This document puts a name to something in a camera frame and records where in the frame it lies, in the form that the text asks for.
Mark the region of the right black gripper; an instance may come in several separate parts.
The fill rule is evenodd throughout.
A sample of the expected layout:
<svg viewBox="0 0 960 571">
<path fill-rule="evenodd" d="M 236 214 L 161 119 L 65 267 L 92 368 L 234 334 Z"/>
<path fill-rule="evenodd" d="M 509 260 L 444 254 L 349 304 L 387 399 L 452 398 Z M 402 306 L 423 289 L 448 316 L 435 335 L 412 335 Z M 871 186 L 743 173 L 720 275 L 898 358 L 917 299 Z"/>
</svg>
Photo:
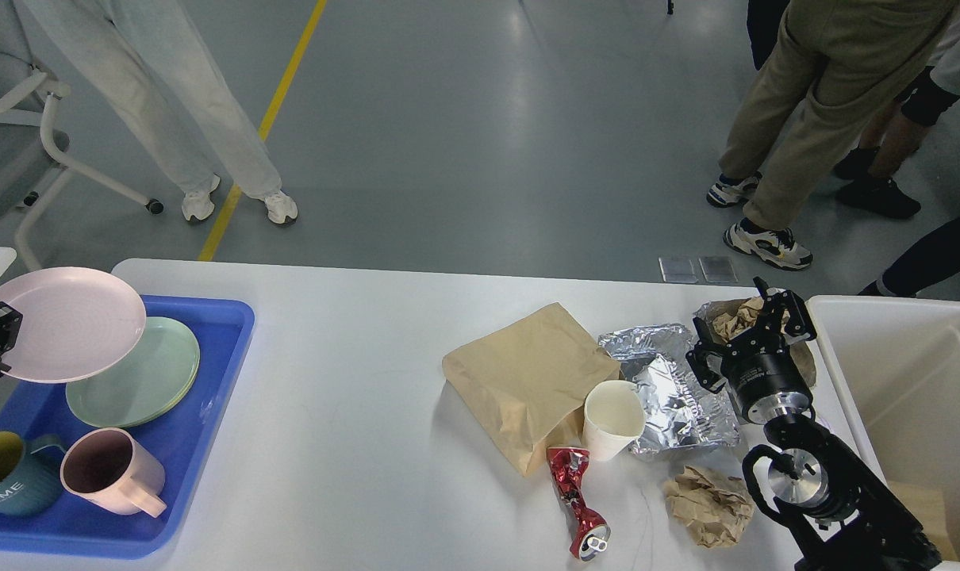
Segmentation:
<svg viewBox="0 0 960 571">
<path fill-rule="evenodd" d="M 762 308 L 755 324 L 742 332 L 742 346 L 734 340 L 716 343 L 705 321 L 694 317 L 698 341 L 686 360 L 702 388 L 718 394 L 726 382 L 740 418 L 764 425 L 812 408 L 812 391 L 794 362 L 791 346 L 814 340 L 817 333 L 802 297 L 792 290 L 770 288 L 759 276 L 753 282 Z M 709 355 L 720 358 L 719 371 L 709 365 Z"/>
</svg>

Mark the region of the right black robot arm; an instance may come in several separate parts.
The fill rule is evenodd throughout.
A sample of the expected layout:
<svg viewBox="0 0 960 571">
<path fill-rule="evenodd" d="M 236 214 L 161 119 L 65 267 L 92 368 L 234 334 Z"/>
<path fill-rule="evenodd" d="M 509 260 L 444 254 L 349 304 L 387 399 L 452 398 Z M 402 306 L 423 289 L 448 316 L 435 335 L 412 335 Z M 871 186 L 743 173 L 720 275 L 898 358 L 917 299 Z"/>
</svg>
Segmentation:
<svg viewBox="0 0 960 571">
<path fill-rule="evenodd" d="M 762 311 L 734 339 L 716 341 L 701 318 L 686 357 L 711 393 L 728 388 L 766 444 L 742 462 L 757 508 L 789 529 L 797 570 L 930 570 L 942 561 L 922 524 L 838 436 L 814 419 L 812 393 L 789 348 L 815 339 L 804 301 L 755 278 Z"/>
</svg>

